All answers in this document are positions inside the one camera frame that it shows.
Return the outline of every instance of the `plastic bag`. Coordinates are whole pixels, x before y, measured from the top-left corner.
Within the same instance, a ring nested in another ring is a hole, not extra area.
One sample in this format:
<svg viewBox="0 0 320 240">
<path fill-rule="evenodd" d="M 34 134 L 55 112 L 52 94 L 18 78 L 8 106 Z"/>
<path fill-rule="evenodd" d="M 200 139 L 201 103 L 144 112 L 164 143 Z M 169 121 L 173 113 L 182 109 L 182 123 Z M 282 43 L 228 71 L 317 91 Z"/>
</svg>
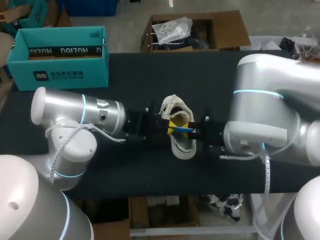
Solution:
<svg viewBox="0 0 320 240">
<path fill-rule="evenodd" d="M 192 24 L 190 18 L 181 17 L 165 23 L 152 25 L 152 28 L 158 38 L 159 45 L 162 45 L 189 37 Z"/>
</svg>

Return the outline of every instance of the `shoe insole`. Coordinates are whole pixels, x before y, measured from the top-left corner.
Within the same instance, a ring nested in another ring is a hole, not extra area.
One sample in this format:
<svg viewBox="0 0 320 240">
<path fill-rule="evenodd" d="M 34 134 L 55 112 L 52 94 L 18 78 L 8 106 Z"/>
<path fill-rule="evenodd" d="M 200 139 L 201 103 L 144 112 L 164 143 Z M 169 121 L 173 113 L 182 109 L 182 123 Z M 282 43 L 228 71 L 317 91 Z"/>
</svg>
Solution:
<svg viewBox="0 0 320 240">
<path fill-rule="evenodd" d="M 179 106 L 175 106 L 171 112 L 170 115 L 173 115 L 179 111 L 182 111 L 182 108 Z M 188 122 L 187 117 L 184 114 L 178 114 L 174 117 L 170 117 L 171 122 L 173 122 L 177 127 L 182 127 Z"/>
</svg>

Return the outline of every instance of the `white shoe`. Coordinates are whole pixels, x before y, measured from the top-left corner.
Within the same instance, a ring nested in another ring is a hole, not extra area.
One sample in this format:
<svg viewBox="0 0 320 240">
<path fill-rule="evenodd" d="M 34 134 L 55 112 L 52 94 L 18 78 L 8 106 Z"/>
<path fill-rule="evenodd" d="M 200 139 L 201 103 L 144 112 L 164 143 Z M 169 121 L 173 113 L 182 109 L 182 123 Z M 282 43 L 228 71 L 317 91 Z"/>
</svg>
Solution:
<svg viewBox="0 0 320 240">
<path fill-rule="evenodd" d="M 190 108 L 175 94 L 163 100 L 159 114 L 163 119 L 171 120 L 177 127 L 195 121 Z M 187 139 L 181 132 L 173 132 L 169 136 L 172 152 L 177 158 L 187 160 L 196 154 L 196 140 Z"/>
</svg>

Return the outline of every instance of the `logo on box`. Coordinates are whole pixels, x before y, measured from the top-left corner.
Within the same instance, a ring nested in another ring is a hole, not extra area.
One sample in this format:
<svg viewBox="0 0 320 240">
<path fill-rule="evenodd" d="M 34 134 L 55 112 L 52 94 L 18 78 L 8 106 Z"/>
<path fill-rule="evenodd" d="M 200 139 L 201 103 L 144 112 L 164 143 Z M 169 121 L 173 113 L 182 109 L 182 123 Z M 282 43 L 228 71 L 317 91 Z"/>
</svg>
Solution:
<svg viewBox="0 0 320 240">
<path fill-rule="evenodd" d="M 36 81 L 49 81 L 46 71 L 33 71 L 33 74 Z"/>
</svg>

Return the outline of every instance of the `cardboard box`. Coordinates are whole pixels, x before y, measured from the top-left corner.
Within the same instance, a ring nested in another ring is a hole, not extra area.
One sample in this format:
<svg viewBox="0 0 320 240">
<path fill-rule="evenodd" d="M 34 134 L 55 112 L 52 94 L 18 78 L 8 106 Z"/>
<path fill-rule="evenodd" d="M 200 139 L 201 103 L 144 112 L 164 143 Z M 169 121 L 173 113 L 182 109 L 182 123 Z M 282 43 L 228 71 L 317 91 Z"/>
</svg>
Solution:
<svg viewBox="0 0 320 240">
<path fill-rule="evenodd" d="M 30 3 L 32 9 L 28 17 L 14 20 L 11 23 L 3 23 L 4 30 L 15 37 L 19 29 L 42 28 L 47 12 L 48 4 L 46 0 L 11 0 L 7 9 Z"/>
<path fill-rule="evenodd" d="M 64 5 L 62 5 L 62 11 L 59 11 L 56 0 L 48 0 L 48 12 L 46 14 L 43 27 L 72 27 L 70 18 Z"/>
<path fill-rule="evenodd" d="M 19 29 L 14 42 L 7 65 L 20 91 L 108 87 L 104 26 Z"/>
<path fill-rule="evenodd" d="M 0 0 L 0 13 L 7 10 L 7 2 L 6 0 Z"/>
<path fill-rule="evenodd" d="M 11 23 L 14 20 L 20 19 L 26 15 L 29 15 L 31 12 L 31 5 L 29 3 L 16 6 L 0 12 L 0 22 Z"/>
<path fill-rule="evenodd" d="M 92 223 L 94 240 L 130 239 L 130 201 L 85 200 L 82 210 Z"/>
<path fill-rule="evenodd" d="M 183 13 L 183 14 L 154 14 L 150 17 L 141 37 L 140 50 L 142 53 L 159 53 L 165 50 L 156 50 L 152 43 L 157 43 L 152 25 L 165 23 L 174 19 L 187 17 L 192 19 L 192 29 L 197 29 L 200 40 L 209 44 L 209 49 L 194 49 L 194 52 L 238 50 L 241 46 L 250 46 L 251 42 L 238 10 L 210 12 L 210 13 Z"/>
<path fill-rule="evenodd" d="M 130 198 L 131 220 L 134 229 L 140 228 L 180 228 L 196 227 L 199 225 L 199 216 L 194 196 L 180 196 L 180 204 L 174 206 L 147 206 L 146 197 Z M 163 220 L 158 223 L 152 222 L 152 218 L 157 215 L 163 216 Z"/>
</svg>

